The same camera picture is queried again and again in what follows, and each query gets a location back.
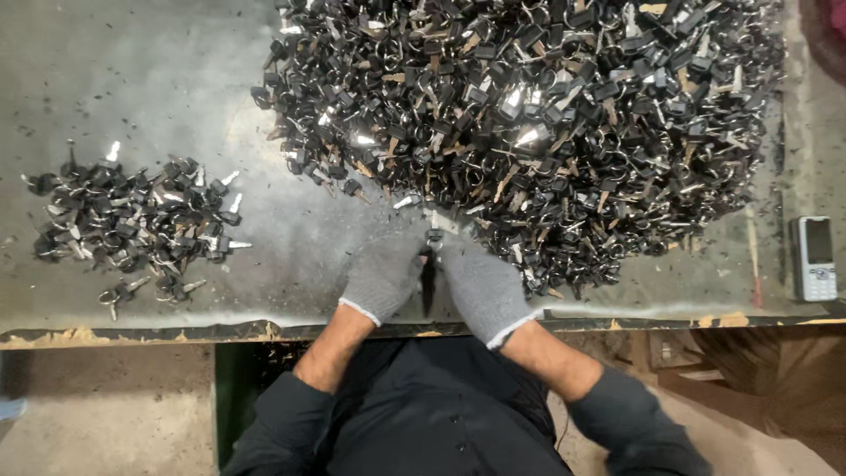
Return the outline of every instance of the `gray work glove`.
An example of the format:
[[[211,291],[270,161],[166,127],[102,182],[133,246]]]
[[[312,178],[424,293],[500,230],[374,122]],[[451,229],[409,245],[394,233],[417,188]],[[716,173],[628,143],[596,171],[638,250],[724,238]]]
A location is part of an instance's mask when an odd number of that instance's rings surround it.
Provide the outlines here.
[[[385,324],[420,283],[421,237],[386,236],[368,242],[356,253],[341,304],[354,307],[376,326]]]
[[[443,242],[438,265],[447,275],[455,307],[488,349],[535,318],[523,294],[519,271],[484,249],[458,238]]]

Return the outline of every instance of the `metal table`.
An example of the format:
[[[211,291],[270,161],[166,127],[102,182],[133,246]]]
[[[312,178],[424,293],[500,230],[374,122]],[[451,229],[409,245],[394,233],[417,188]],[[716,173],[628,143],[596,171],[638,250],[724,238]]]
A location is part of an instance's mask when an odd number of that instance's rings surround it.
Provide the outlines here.
[[[332,199],[290,174],[278,143],[264,140],[272,113],[255,107],[249,89],[261,80],[279,23],[269,2],[0,0],[0,11],[0,348],[310,338],[333,310],[358,246],[383,233],[428,227],[419,208],[394,211],[366,179],[360,181],[372,205]],[[751,218],[729,215],[664,257],[627,258],[619,285],[587,290],[581,302],[533,299],[546,309],[545,325],[665,329],[836,318],[837,303],[794,301],[784,217],[832,215],[836,256],[844,257],[843,211],[836,207],[844,166],[836,150],[846,130],[838,111],[846,93],[816,70],[802,50],[798,20],[785,16],[786,67],[798,79],[767,109],[768,160],[755,179],[759,200]],[[185,281],[208,284],[191,302],[157,302],[149,286],[113,322],[96,297],[118,282],[118,271],[32,255],[46,200],[18,177],[57,170],[68,139],[76,141],[81,163],[104,157],[120,141],[119,160],[128,170],[155,169],[169,152],[204,163],[211,177],[239,169],[230,189],[244,193],[244,220],[229,233],[254,247],[237,250],[225,266],[192,263]],[[762,307],[751,301],[752,228]],[[457,313],[444,309],[437,304],[424,315],[415,298],[395,320],[399,325],[378,335],[465,332]]]

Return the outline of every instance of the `silver phone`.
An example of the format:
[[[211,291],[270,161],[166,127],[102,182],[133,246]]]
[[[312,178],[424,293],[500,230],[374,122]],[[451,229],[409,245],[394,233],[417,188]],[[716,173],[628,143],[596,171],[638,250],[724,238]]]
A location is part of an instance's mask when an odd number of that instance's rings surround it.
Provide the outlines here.
[[[831,222],[825,216],[799,217],[794,222],[797,292],[803,301],[832,301],[838,297]]]

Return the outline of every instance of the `person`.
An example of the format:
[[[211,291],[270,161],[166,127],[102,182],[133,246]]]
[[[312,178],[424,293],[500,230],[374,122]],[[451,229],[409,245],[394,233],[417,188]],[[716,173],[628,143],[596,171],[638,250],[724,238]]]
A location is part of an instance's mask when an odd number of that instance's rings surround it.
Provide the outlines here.
[[[418,289],[421,240],[371,241],[338,308],[258,398],[227,475],[571,475],[555,449],[552,389],[611,475],[710,474],[684,428],[638,380],[535,320],[517,269],[446,241],[436,265],[474,337],[371,340]]]

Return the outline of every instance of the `concrete floor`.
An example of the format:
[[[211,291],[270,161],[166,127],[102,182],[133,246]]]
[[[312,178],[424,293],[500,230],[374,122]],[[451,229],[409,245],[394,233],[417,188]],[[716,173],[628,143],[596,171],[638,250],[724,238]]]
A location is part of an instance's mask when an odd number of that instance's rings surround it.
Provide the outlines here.
[[[216,474],[211,355],[210,346],[199,345],[34,351],[28,408],[0,441],[0,473]],[[795,440],[775,440],[691,401],[654,393],[688,428],[715,476],[836,476]],[[566,423],[557,396],[549,405],[559,435],[566,427],[559,451],[575,474],[606,474],[606,452]]]
[[[210,346],[34,351],[0,474],[215,474]]]

